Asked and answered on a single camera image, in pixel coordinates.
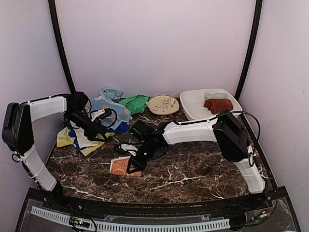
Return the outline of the orange bunny pattern towel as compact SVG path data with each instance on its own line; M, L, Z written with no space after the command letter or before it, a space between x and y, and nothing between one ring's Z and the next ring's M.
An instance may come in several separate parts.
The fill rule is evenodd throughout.
M130 156L112 159L109 170L110 174L117 176L141 177L141 171L132 174L126 172L129 158Z

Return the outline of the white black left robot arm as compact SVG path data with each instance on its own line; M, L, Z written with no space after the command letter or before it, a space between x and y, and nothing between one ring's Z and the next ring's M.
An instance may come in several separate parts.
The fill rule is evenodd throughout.
M83 92L60 94L23 103L11 102L7 105L2 139L13 152L14 162L21 162L30 178L46 192L50 192L49 203L58 211L68 207L68 199L63 196L63 187L48 171L41 160L34 142L33 122L63 114L64 119L84 130L91 142L105 142L107 127L102 120L115 113L113 109L90 112L86 105L90 99Z

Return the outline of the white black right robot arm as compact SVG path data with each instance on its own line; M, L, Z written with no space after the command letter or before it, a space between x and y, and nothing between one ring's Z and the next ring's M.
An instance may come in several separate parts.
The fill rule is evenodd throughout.
M266 179L254 162L255 149L233 112L222 110L217 116L186 122L164 122L153 128L138 120L129 133L140 140L137 150L129 149L126 174L142 172L155 153L168 145L187 142L217 142L223 158L239 169L249 192L246 205L256 210L265 202Z

